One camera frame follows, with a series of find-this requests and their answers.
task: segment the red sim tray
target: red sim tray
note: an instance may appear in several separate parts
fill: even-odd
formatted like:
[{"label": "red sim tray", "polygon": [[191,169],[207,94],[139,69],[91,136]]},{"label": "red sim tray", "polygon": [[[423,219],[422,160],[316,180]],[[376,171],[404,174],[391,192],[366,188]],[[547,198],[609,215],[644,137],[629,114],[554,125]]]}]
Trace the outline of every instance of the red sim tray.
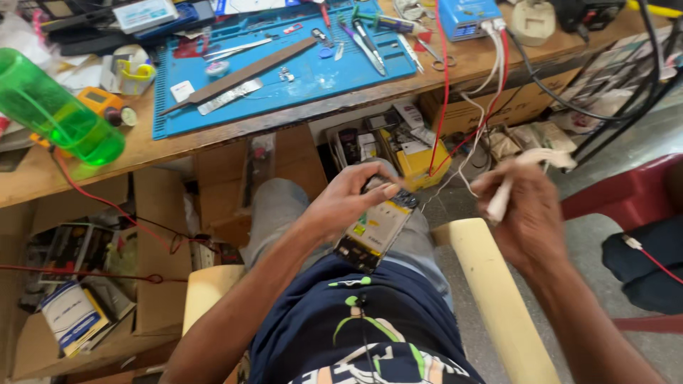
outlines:
[{"label": "red sim tray", "polygon": [[301,25],[301,23],[297,23],[297,24],[294,24],[294,25],[291,26],[291,27],[285,28],[284,32],[285,32],[285,35],[288,35],[288,34],[294,32],[294,31],[296,31],[297,29],[301,29],[301,28],[303,28],[303,25]]}]

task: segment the blue power supply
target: blue power supply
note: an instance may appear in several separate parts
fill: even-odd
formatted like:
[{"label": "blue power supply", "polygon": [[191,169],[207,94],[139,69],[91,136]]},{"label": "blue power supply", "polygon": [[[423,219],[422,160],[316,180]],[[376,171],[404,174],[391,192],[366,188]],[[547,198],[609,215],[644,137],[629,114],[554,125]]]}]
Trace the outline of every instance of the blue power supply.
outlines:
[{"label": "blue power supply", "polygon": [[502,18],[495,0],[437,0],[438,17],[448,40],[487,36],[482,21]]}]

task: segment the navy blue t-shirt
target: navy blue t-shirt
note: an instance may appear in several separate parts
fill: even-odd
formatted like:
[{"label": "navy blue t-shirt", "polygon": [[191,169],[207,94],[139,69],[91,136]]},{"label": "navy blue t-shirt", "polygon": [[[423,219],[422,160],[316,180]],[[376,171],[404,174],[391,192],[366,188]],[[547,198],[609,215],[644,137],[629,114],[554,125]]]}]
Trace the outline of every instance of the navy blue t-shirt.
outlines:
[{"label": "navy blue t-shirt", "polygon": [[321,259],[277,299],[249,353],[250,384],[484,383],[439,293],[392,262],[367,276]]}]

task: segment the yellow box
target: yellow box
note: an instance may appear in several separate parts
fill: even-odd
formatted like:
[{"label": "yellow box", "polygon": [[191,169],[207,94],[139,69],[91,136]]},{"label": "yellow box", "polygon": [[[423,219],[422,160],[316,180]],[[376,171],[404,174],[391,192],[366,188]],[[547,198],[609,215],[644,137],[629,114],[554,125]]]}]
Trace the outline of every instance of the yellow box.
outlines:
[{"label": "yellow box", "polygon": [[[380,129],[380,136],[386,143],[387,138],[391,136],[391,134],[384,129]],[[429,164],[432,160],[431,150],[413,154],[405,154],[404,151],[398,151],[393,155],[394,156],[392,157],[395,159],[394,163],[398,162],[398,167],[403,174],[406,181],[406,188],[409,191],[417,191],[421,188],[437,185],[451,166],[451,157],[448,155],[448,151],[441,140],[438,141],[438,145],[436,146],[436,156],[434,157],[432,169],[436,169],[443,159],[446,159],[446,161],[431,177],[429,176]]]}]

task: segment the smartphone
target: smartphone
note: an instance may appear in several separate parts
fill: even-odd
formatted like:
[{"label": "smartphone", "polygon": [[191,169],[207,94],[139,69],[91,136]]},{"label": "smartphone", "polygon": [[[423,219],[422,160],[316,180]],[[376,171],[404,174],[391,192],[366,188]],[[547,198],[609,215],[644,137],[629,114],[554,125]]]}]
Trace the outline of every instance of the smartphone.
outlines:
[{"label": "smartphone", "polygon": [[[367,180],[361,193],[391,182],[381,175]],[[349,225],[335,247],[335,253],[367,274],[373,273],[403,226],[417,207],[415,196],[401,188],[390,200],[366,210]]]}]

